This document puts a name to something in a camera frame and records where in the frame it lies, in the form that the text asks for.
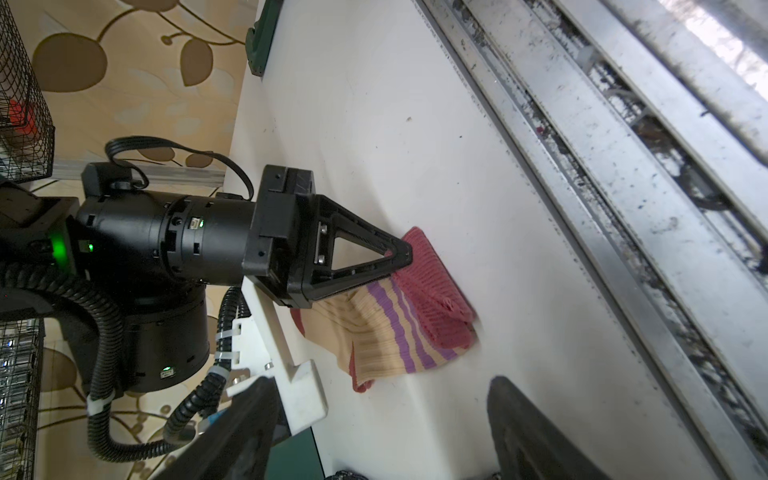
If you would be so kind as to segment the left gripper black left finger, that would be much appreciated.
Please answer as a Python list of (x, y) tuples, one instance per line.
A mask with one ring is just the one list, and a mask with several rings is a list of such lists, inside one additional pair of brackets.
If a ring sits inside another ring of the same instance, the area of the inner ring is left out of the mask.
[(263, 479), (281, 409), (277, 383), (261, 377), (158, 477)]

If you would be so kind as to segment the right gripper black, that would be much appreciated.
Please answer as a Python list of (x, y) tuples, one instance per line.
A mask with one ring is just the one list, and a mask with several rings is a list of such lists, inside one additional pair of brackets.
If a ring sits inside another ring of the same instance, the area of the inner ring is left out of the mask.
[[(336, 242), (377, 259), (335, 268)], [(388, 277), (413, 261), (412, 246), (315, 191), (310, 170), (267, 165), (242, 261), (243, 276), (276, 304), (313, 302)]]

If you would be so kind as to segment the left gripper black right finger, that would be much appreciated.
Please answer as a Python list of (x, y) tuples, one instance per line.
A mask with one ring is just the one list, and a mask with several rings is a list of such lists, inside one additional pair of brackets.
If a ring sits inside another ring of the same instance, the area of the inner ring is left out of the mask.
[(606, 479), (508, 378), (490, 382), (486, 402), (502, 479)]

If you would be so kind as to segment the beige sock maroon purple stripes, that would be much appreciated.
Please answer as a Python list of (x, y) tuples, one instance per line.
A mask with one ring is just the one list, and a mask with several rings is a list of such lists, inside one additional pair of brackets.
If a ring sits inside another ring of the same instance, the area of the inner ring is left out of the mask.
[(301, 335), (335, 356), (357, 393), (443, 366), (475, 342), (475, 313), (425, 233), (413, 227), (403, 240), (412, 247), (410, 266), (290, 311)]

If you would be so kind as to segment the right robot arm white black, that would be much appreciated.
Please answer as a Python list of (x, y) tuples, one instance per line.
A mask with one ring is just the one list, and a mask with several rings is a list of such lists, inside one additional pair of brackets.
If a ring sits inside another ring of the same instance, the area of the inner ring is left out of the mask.
[[(212, 415), (238, 355), (234, 322), (251, 281), (276, 304), (313, 303), (392, 275), (409, 243), (318, 194), (308, 170), (268, 165), (245, 196), (152, 191), (129, 151), (169, 149), (151, 136), (117, 138), (82, 174), (85, 197), (40, 197), (1, 184), (1, 315), (40, 313), (82, 324), (74, 348), (85, 380), (87, 442), (102, 461), (167, 455)], [(111, 407), (197, 372), (160, 440), (111, 436)]]

